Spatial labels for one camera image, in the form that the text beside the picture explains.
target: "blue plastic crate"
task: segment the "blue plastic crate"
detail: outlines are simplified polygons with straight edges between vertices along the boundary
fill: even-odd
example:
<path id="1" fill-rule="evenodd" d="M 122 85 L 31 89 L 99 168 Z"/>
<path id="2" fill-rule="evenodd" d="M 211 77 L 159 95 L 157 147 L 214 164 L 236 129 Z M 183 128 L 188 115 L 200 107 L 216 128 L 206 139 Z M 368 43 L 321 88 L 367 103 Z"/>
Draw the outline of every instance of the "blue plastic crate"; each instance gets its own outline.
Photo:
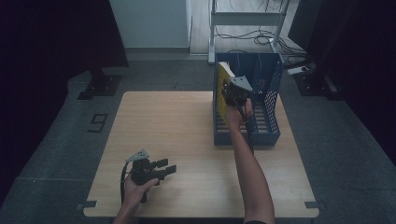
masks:
<path id="1" fill-rule="evenodd" d="M 275 106 L 283 71 L 283 60 L 279 53 L 217 53 L 213 88 L 213 131 L 215 145 L 231 145 L 227 125 L 218 114 L 217 83 L 218 62 L 228 62 L 237 77 L 245 76 L 253 92 L 250 94 L 254 116 L 249 119 L 253 145 L 273 146 L 280 136 L 276 122 Z"/>

